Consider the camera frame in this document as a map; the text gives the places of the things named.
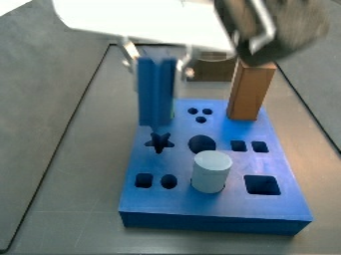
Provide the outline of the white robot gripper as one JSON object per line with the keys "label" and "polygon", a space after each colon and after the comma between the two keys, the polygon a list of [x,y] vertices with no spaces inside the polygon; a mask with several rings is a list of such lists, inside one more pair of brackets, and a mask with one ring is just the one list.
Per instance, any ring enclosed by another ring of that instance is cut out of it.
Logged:
{"label": "white robot gripper", "polygon": [[130,38],[191,45],[176,61],[183,80],[194,77],[193,46],[234,53],[211,3],[190,0],[52,0],[52,3],[60,20],[69,28],[122,36],[118,46],[124,55],[123,65],[134,77],[135,91],[139,90],[140,53]]}

